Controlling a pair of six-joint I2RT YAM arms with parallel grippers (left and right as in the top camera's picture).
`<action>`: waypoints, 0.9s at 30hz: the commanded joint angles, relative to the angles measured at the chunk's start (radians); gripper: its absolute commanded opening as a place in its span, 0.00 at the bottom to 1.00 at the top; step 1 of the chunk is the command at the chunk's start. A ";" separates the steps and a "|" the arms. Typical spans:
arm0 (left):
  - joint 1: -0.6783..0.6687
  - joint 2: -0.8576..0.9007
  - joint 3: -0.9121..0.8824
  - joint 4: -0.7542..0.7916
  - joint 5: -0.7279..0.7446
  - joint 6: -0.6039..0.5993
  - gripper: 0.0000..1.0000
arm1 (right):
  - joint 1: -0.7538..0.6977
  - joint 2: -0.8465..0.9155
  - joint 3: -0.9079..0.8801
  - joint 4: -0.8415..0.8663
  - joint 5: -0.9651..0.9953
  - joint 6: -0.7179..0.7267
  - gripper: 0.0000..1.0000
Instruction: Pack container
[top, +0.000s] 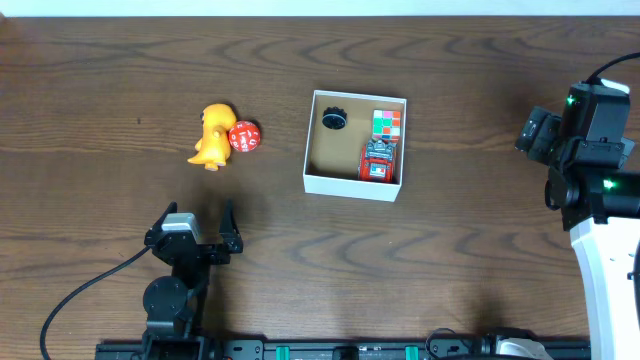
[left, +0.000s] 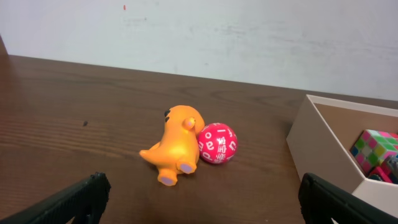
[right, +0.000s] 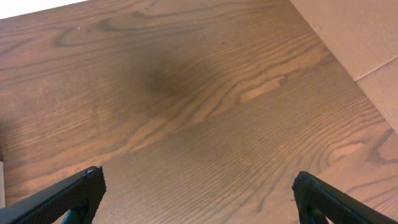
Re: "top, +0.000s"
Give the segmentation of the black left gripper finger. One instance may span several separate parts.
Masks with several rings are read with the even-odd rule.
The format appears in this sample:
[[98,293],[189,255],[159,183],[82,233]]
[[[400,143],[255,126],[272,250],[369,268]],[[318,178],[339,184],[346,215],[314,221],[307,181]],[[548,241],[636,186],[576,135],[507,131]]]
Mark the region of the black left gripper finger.
[[156,222],[152,225],[151,231],[155,233],[162,232],[162,225],[167,218],[168,215],[177,212],[177,203],[170,202],[166,210],[162,213],[162,215],[156,220]]
[[225,243],[240,242],[240,232],[234,218],[233,202],[231,200],[226,202],[218,233]]

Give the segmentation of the white cardboard box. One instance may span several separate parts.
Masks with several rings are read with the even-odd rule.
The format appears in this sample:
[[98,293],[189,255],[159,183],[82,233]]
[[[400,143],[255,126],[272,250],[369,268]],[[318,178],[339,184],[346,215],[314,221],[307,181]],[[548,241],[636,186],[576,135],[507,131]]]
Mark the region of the white cardboard box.
[[[332,130],[322,124],[325,110],[346,112],[346,125]],[[371,140],[375,112],[399,114],[400,130],[388,183],[359,178],[362,150]],[[303,165],[307,193],[393,202],[403,184],[407,100],[404,98],[316,90],[310,111]]]

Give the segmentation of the black round knob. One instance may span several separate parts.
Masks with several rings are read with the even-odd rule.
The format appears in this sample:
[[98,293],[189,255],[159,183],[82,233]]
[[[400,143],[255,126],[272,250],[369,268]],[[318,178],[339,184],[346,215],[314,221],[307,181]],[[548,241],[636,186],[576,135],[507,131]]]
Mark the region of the black round knob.
[[321,122],[328,129],[343,129],[347,124],[347,113],[339,107],[328,107],[323,112]]

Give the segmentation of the red toy robot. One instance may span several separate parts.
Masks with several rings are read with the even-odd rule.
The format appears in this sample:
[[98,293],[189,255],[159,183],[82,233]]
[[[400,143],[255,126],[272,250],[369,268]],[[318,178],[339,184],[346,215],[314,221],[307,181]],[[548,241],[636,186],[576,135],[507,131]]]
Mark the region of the red toy robot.
[[362,148],[358,179],[391,183],[395,167],[396,144],[382,139],[370,139]]

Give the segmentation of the multicoloured puzzle cube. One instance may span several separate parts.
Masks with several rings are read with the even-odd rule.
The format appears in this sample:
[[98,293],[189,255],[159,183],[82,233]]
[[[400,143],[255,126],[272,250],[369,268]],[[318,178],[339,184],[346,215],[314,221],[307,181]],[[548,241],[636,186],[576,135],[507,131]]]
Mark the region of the multicoloured puzzle cube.
[[400,111],[376,109],[372,115],[372,138],[397,143],[402,135]]

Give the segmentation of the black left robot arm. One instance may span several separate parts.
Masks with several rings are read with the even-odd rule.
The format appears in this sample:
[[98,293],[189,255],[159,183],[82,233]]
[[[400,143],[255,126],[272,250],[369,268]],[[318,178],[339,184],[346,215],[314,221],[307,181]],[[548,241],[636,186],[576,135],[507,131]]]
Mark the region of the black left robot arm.
[[155,279],[145,289],[147,320],[141,359],[221,357],[219,343],[202,334],[202,318],[211,268],[228,264],[233,254],[243,251],[231,202],[226,203],[219,235],[220,242],[202,244],[195,215],[179,212],[175,202],[147,231],[144,244],[171,267],[171,274]]

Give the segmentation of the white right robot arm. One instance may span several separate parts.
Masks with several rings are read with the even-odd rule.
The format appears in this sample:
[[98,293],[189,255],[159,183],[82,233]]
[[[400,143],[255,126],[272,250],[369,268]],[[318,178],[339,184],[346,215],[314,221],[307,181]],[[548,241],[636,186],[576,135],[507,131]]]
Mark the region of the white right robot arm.
[[591,356],[639,356],[639,175],[624,169],[627,86],[596,77],[569,89],[563,113],[534,107],[515,147],[548,169],[544,200],[558,210],[582,276]]

